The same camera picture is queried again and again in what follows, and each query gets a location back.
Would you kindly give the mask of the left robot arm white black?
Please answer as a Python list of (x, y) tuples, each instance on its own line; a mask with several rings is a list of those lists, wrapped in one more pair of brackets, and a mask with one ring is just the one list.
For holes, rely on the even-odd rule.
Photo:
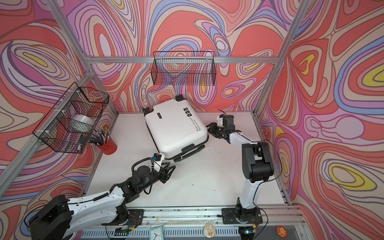
[(175, 166), (158, 171), (140, 166), (126, 181), (108, 191), (80, 198), (59, 195), (44, 205), (29, 220), (33, 240), (68, 240), (84, 229), (96, 225), (121, 225), (129, 218), (126, 205), (156, 182), (166, 183)]

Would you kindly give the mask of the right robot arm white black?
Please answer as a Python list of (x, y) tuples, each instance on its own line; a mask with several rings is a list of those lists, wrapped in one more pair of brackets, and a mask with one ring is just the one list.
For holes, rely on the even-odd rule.
[(219, 215), (225, 225), (253, 224), (263, 222), (261, 208), (257, 199), (262, 184), (275, 174), (274, 163), (269, 145), (265, 141), (254, 141), (232, 127), (207, 125), (208, 132), (217, 139), (224, 139), (229, 144), (238, 146), (242, 151), (242, 171), (246, 179), (242, 194), (234, 208), (223, 208)]

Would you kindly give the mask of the red pen cup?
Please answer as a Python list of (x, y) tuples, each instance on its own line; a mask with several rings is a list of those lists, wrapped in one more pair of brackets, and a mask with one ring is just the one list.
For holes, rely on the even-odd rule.
[(89, 143), (98, 147), (105, 155), (112, 155), (118, 149), (117, 144), (112, 140), (109, 128), (95, 128)]

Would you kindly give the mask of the small white clock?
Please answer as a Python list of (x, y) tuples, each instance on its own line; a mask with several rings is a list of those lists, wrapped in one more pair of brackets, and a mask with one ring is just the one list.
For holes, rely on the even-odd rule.
[(164, 240), (163, 227), (151, 228), (149, 231), (150, 240)]

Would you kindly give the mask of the round food badge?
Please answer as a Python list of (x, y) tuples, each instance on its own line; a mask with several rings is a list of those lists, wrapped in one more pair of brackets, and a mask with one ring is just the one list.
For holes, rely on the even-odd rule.
[(207, 223), (204, 225), (204, 228), (203, 228), (203, 234), (205, 235), (205, 237), (207, 238), (212, 238), (216, 235), (216, 229), (215, 229), (215, 226), (211, 223)]

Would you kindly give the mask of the red round sticker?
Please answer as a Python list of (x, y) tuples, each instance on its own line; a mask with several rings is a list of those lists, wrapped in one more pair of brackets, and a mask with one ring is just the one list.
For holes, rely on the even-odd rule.
[(277, 231), (277, 235), (278, 235), (280, 238), (282, 238), (282, 239), (287, 238), (287, 236), (288, 236), (288, 232), (287, 232), (287, 230), (286, 230), (285, 227), (283, 227), (283, 226), (277, 226), (276, 231)]

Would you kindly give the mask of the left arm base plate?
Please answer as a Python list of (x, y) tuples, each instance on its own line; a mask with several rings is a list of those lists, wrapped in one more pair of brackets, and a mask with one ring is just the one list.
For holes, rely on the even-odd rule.
[(144, 209), (128, 209), (117, 211), (118, 215), (109, 223), (103, 223), (102, 226), (128, 226), (137, 227), (143, 222)]

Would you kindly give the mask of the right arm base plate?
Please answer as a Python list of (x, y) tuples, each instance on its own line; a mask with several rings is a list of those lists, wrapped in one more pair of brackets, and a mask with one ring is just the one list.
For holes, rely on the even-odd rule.
[(263, 223), (263, 217), (259, 208), (223, 208), (221, 211), (220, 218), (222, 218), (225, 225), (253, 224), (258, 226)]

